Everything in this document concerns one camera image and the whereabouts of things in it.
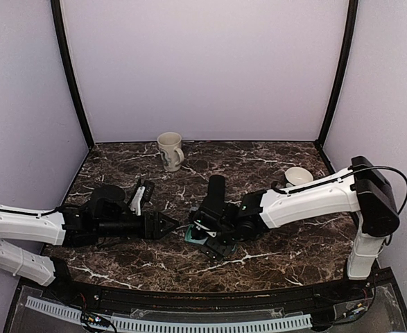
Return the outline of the black hard glasses case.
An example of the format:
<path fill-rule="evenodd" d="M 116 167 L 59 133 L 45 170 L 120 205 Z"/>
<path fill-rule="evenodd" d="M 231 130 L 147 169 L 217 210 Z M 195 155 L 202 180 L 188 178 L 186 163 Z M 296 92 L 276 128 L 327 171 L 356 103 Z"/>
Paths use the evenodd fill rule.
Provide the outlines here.
<path fill-rule="evenodd" d="M 209 177 L 207 198 L 215 204 L 225 202 L 225 177 L 212 175 Z"/>

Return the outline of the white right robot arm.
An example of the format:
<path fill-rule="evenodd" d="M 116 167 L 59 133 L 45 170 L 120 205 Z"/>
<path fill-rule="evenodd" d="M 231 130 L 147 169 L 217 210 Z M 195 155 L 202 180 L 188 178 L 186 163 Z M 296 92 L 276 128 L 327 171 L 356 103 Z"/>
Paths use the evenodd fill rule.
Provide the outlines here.
<path fill-rule="evenodd" d="M 185 240 L 220 261 L 237 243 L 283 225 L 339 212 L 355 213 L 356 238 L 345 278 L 335 287 L 335 295 L 349 301 L 361 291 L 361 280 L 370 276 L 384 241 L 400 225 L 403 207 L 396 204 L 383 170 L 384 166 L 374 166 L 366 157 L 357 156 L 351 166 L 304 185 L 281 189 L 272 185 L 250 192 L 240 205 L 225 200 L 225 177 L 212 175 L 200 206 L 189 213 Z"/>

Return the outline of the blue textured glasses case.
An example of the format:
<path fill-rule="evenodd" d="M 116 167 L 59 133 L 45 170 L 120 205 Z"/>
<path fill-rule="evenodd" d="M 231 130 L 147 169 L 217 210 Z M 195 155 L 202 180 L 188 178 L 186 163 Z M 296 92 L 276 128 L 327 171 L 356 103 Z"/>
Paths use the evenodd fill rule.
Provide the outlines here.
<path fill-rule="evenodd" d="M 184 240 L 197 246 L 203 254 L 215 261 L 221 261 L 236 252 L 236 244 L 223 244 L 215 237 L 198 230 L 195 225 L 188 227 Z"/>

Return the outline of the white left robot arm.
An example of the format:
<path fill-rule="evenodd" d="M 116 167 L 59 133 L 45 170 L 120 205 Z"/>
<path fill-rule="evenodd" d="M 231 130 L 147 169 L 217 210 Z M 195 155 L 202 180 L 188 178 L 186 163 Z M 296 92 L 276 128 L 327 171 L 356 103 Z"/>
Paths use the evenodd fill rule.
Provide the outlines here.
<path fill-rule="evenodd" d="M 130 237 L 158 240 L 174 231 L 178 221 L 161 212 L 145 212 L 154 184 L 137 184 L 130 201 L 116 185 L 104 185 L 82 205 L 65 204 L 49 211 L 0 205 L 0 269 L 51 289 L 64 302 L 74 302 L 79 288 L 69 279 L 61 259 L 36 255 L 13 245 L 13 240 L 52 246 L 91 246 L 101 238 Z"/>

